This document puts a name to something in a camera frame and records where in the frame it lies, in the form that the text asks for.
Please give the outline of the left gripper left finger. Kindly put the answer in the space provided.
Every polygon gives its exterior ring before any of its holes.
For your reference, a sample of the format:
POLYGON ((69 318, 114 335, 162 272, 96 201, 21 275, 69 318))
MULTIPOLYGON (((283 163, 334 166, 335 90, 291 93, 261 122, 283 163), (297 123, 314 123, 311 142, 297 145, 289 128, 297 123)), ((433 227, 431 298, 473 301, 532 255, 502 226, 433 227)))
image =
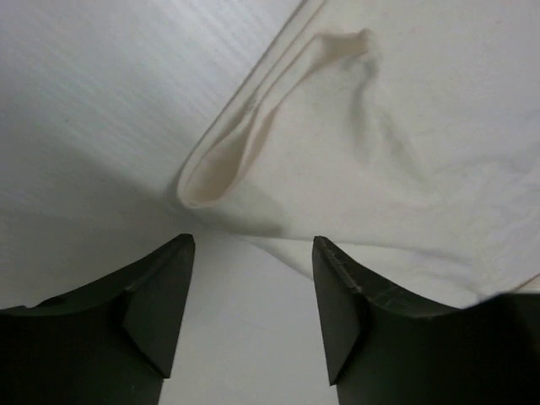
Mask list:
POLYGON ((1 312, 4 404, 155 404, 192 278, 189 234, 66 294, 1 312))

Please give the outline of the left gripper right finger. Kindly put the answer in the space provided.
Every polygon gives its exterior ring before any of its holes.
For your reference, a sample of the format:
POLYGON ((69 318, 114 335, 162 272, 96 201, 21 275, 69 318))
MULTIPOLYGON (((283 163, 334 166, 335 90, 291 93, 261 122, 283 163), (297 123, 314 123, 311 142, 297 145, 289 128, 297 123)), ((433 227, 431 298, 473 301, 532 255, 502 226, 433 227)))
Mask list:
POLYGON ((312 268, 330 385, 341 404, 536 404, 539 297, 465 309, 415 294, 328 238, 312 268))

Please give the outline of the white t shirt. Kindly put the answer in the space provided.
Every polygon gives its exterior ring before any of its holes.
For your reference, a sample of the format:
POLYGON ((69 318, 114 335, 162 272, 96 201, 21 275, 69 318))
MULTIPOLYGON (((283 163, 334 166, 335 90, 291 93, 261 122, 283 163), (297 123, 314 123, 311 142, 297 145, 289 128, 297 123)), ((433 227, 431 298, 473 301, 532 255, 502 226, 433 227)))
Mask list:
POLYGON ((447 305, 538 291, 538 2, 302 3, 176 194, 304 274, 321 235, 447 305))

